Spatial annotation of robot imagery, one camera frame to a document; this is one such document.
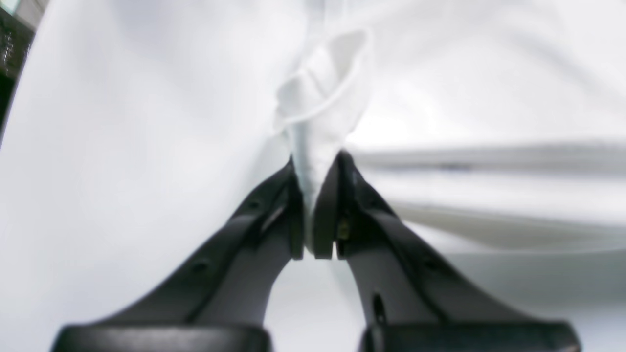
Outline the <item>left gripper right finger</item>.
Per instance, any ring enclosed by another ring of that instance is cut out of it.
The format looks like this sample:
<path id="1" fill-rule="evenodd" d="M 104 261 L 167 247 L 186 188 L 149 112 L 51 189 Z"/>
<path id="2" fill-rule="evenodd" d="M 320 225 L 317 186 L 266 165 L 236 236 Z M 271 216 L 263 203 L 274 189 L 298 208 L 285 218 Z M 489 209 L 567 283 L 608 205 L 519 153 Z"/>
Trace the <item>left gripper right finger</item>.
<path id="1" fill-rule="evenodd" d="M 360 352 L 579 352 L 565 321 L 534 318 L 484 292 L 405 226 L 338 152 L 313 213 L 311 252 L 336 252 L 354 277 Z"/>

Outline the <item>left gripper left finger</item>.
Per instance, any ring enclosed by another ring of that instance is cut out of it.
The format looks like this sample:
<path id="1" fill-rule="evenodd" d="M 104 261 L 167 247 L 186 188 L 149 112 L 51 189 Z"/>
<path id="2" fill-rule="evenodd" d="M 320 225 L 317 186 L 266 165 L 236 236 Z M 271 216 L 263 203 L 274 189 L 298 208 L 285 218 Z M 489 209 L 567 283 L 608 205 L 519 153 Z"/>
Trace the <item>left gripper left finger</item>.
<path id="1" fill-rule="evenodd" d="M 269 296 L 302 252 L 302 197 L 288 161 L 163 283 L 107 318 L 65 326 L 52 350 L 272 352 Z"/>

